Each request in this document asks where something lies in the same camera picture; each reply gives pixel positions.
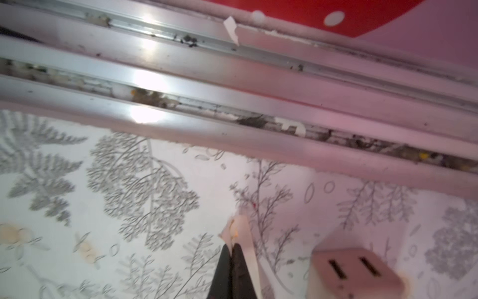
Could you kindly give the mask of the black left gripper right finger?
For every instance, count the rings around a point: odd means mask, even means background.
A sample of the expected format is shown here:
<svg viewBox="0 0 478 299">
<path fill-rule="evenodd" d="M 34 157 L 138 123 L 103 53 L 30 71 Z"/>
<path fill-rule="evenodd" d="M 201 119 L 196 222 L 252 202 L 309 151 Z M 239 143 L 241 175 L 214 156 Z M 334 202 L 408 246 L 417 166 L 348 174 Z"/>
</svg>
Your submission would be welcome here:
<svg viewBox="0 0 478 299">
<path fill-rule="evenodd" d="M 235 244 L 232 250 L 232 298 L 258 298 L 240 244 Z"/>
</svg>

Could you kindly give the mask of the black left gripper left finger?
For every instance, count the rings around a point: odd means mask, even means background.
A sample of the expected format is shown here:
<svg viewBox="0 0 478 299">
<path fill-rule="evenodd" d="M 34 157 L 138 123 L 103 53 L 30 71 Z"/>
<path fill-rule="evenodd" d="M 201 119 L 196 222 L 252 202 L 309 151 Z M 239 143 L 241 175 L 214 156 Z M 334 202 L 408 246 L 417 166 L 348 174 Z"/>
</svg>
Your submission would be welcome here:
<svg viewBox="0 0 478 299">
<path fill-rule="evenodd" d="M 206 299 L 233 299 L 232 260 L 227 245 L 224 245 L 220 252 L 219 261 Z"/>
</svg>

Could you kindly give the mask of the beige ribbon pile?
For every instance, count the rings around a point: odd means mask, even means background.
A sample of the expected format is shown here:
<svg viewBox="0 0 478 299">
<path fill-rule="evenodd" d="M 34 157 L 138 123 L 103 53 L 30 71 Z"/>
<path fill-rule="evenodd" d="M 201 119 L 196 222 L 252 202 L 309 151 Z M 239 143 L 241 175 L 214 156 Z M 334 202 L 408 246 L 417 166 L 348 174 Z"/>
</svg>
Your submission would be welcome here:
<svg viewBox="0 0 478 299">
<path fill-rule="evenodd" d="M 253 293 L 257 299 L 266 299 L 265 291 L 271 290 L 271 284 L 258 261 L 248 217 L 236 214 L 229 218 L 219 237 L 224 241 L 230 255 L 232 255 L 235 245 L 240 246 L 245 259 L 247 274 L 251 278 Z"/>
</svg>

